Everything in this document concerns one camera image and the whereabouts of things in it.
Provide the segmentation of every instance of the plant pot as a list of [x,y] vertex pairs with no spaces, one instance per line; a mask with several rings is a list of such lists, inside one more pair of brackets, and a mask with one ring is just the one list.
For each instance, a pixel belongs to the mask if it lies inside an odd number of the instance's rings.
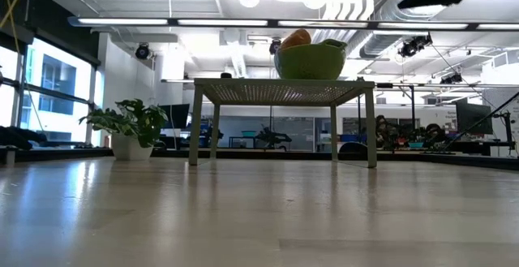
[[112,151],[118,161],[146,161],[152,155],[153,147],[142,148],[136,138],[114,134]]

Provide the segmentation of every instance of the window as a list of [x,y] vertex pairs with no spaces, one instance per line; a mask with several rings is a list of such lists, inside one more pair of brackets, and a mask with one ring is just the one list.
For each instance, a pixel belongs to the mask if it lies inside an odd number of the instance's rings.
[[[35,39],[28,47],[25,76],[30,84],[87,100],[90,95],[92,66],[65,51]],[[55,106],[55,101],[43,98],[41,104],[43,105],[41,110],[48,110],[51,106]]]
[[46,96],[42,93],[24,94],[20,127],[43,132],[52,141],[84,142],[87,125],[78,120],[88,113],[86,104]]
[[11,125],[14,98],[14,88],[6,85],[0,87],[0,126],[8,127]]
[[18,61],[16,52],[0,47],[0,71],[3,77],[16,79],[16,61]]

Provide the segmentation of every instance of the monitor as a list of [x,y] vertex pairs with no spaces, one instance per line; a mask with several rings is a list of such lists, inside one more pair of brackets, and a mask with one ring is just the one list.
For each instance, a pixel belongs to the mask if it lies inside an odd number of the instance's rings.
[[189,114],[189,104],[160,106],[168,116],[168,121],[164,129],[184,129],[187,127],[187,115]]
[[475,123],[481,121],[478,126],[469,130],[472,134],[493,134],[492,118],[486,118],[492,109],[489,106],[481,106],[474,104],[456,103],[457,130],[461,133],[472,127]]

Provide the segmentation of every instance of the bowl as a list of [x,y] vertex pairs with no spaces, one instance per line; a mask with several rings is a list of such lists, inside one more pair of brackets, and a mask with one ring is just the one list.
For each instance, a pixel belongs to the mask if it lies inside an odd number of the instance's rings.
[[297,45],[278,51],[274,64],[283,80],[336,80],[344,67],[346,46],[333,39]]

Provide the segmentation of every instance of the floor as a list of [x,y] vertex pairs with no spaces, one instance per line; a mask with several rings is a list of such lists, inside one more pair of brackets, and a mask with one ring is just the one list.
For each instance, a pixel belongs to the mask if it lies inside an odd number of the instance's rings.
[[517,266],[519,173],[431,163],[0,169],[0,266]]

